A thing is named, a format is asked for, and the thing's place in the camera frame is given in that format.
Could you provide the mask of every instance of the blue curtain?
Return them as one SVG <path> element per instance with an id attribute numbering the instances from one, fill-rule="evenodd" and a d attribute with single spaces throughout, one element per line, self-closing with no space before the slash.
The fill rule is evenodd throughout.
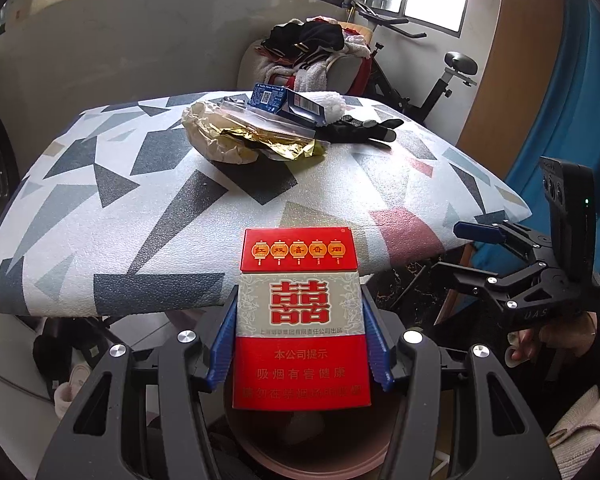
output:
<path id="1" fill-rule="evenodd" d="M 510 113 L 516 113 L 515 103 Z M 600 14 L 590 0 L 565 0 L 554 72 L 536 121 L 506 178 L 533 212 L 522 223 L 549 233 L 549 206 L 538 170 L 541 155 L 593 169 L 598 214 L 595 266 L 600 272 Z M 506 250 L 488 245 L 479 248 L 473 264 L 494 272 L 521 267 Z"/>

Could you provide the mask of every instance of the blue box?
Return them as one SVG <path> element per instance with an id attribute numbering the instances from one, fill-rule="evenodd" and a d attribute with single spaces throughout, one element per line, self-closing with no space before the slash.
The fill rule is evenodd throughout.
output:
<path id="1" fill-rule="evenodd" d="M 249 105 L 306 128 L 327 125 L 323 106 L 282 86 L 257 83 L 253 88 Z"/>

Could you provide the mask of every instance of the silver screw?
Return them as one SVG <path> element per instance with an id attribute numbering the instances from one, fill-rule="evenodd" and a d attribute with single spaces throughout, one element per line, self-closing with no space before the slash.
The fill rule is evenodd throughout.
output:
<path id="1" fill-rule="evenodd" d="M 178 341 L 181 343 L 191 343 L 196 337 L 196 333 L 193 330 L 183 330 L 178 334 Z"/>
<path id="2" fill-rule="evenodd" d="M 476 357 L 488 357 L 490 353 L 491 352 L 489 352 L 489 349 L 485 345 L 474 346 L 474 355 Z"/>
<path id="3" fill-rule="evenodd" d="M 109 355 L 111 357 L 120 357 L 126 353 L 126 346 L 124 345 L 113 345 L 109 348 Z"/>
<path id="4" fill-rule="evenodd" d="M 404 334 L 402 334 L 402 338 L 411 344 L 418 344 L 422 341 L 422 334 L 417 330 L 407 330 Z"/>

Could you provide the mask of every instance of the table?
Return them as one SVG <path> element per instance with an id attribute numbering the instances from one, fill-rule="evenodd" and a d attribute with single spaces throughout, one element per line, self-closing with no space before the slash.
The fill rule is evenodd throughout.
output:
<path id="1" fill-rule="evenodd" d="M 0 312 L 124 316 L 221 304 L 247 227 L 350 226 L 361 275 L 465 243 L 459 220 L 520 221 L 524 201 L 446 141 L 347 97 L 359 120 L 399 117 L 391 145 L 253 164 L 203 158 L 180 122 L 202 92 L 81 113 L 23 178 L 0 221 Z"/>

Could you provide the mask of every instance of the barcode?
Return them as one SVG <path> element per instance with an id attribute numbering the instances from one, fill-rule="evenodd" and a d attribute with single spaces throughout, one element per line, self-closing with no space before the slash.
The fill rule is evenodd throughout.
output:
<path id="1" fill-rule="evenodd" d="M 309 101 L 309 99 L 302 97 L 301 95 L 296 95 L 296 106 L 301 107 L 304 110 L 311 112 L 312 114 L 320 115 L 320 105 L 314 103 L 313 101 Z"/>

